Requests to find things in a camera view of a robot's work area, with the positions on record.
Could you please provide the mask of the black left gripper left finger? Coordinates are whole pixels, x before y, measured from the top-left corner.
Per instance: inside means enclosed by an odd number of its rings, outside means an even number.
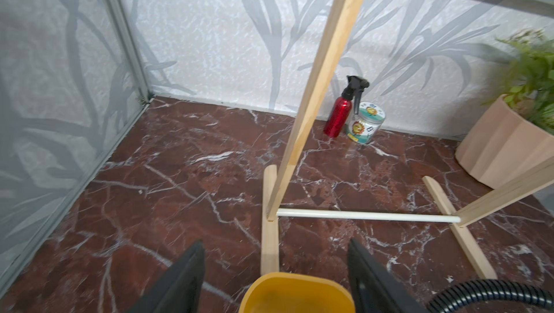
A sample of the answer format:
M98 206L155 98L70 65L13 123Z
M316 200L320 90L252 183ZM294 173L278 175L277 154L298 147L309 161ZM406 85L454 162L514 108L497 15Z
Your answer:
M205 271L205 249L203 242L198 240L128 311L197 312Z

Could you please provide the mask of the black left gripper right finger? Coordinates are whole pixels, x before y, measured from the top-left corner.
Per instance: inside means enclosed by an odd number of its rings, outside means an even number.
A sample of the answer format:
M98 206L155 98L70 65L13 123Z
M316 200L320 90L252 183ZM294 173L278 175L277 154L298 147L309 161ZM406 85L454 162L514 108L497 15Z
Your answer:
M405 288L352 238L348 249L351 295L357 312L426 312Z

